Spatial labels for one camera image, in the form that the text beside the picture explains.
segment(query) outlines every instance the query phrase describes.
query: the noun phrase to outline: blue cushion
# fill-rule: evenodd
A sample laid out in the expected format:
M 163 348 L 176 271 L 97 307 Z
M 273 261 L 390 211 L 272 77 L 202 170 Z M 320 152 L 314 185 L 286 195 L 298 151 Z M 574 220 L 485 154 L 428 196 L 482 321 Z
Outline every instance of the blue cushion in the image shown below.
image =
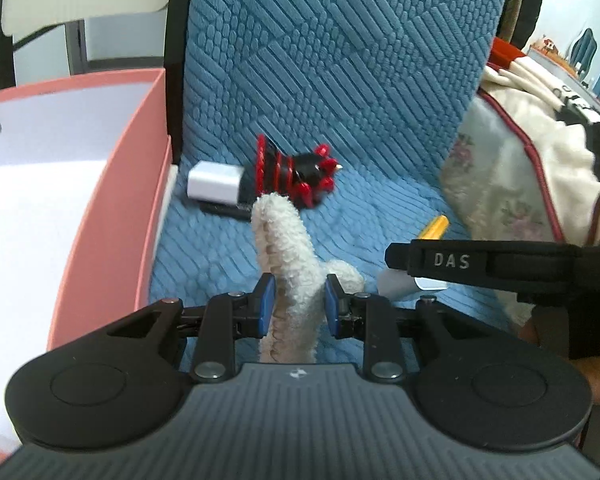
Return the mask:
M 263 132 L 287 153 L 326 142 L 344 166 L 336 191 L 302 218 L 318 256 L 375 287 L 384 250 L 440 213 L 466 232 L 438 171 L 474 95 L 503 0 L 191 0 L 184 148 L 158 248 L 152 301 L 205 304 L 259 276 L 251 227 L 202 214 L 186 197 L 199 160 L 251 164 Z M 504 326 L 493 293 L 453 286 L 452 306 Z M 241 342 L 238 357 L 256 358 Z M 360 345 L 321 336 L 320 361 L 360 361 Z

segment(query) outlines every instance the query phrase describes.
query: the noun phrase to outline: circular knob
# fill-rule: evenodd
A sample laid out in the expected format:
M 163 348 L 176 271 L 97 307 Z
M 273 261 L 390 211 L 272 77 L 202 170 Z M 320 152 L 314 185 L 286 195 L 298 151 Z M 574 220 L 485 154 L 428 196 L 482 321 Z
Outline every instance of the circular knob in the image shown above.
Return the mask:
M 587 380 L 568 362 L 513 338 L 456 340 L 420 372 L 423 415 L 481 449 L 530 452 L 576 438 L 589 416 Z
M 196 366 L 195 372 L 202 379 L 219 379 L 226 372 L 226 368 L 221 363 L 206 361 Z
M 125 387 L 125 375 L 113 366 L 83 364 L 60 372 L 51 382 L 56 399 L 74 406 L 96 406 L 115 399 Z
M 381 361 L 371 367 L 371 373 L 379 379 L 397 379 L 402 372 L 402 367 L 398 363 L 386 361 Z

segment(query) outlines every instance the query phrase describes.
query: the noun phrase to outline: black strap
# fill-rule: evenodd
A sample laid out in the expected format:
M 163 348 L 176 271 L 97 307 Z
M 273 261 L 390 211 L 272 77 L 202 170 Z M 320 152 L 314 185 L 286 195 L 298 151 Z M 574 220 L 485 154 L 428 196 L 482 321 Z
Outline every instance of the black strap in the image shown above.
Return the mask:
M 569 359 L 600 356 L 600 292 L 580 292 L 561 306 L 569 313 Z
M 391 244 L 384 261 L 414 278 L 510 290 L 536 304 L 548 304 L 546 298 L 555 303 L 561 294 L 600 292 L 600 246 L 413 240 Z
M 569 312 L 558 306 L 536 306 L 531 313 L 540 346 L 554 354 L 569 358 Z
M 600 182 L 600 122 L 591 123 L 583 113 L 583 108 L 574 103 L 577 96 L 567 99 L 564 106 L 556 114 L 556 120 L 563 121 L 567 126 L 581 124 L 585 129 L 587 149 L 593 153 L 593 173 Z

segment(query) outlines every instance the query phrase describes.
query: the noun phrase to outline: human hand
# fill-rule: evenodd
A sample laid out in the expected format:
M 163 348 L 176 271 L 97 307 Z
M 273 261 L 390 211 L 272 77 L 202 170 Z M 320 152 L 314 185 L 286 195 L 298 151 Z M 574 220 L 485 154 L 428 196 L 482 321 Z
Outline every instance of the human hand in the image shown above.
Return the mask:
M 526 325 L 520 329 L 518 336 L 520 339 L 529 343 L 539 345 L 538 332 L 536 332 L 536 327 L 533 325 L 532 320 L 529 320 Z M 570 362 L 587 378 L 587 381 L 589 381 L 594 404 L 600 404 L 600 357 L 587 357 L 584 359 L 572 360 Z

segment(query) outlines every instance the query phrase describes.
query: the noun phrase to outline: white bag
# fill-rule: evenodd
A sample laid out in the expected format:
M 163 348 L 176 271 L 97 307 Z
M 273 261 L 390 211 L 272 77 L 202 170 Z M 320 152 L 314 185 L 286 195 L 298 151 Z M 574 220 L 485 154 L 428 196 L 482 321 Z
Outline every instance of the white bag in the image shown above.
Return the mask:
M 528 57 L 509 70 L 487 66 L 440 181 L 474 240 L 600 244 L 600 182 L 580 124 L 556 120 L 567 101 L 600 116 Z M 522 325 L 532 306 L 499 293 Z

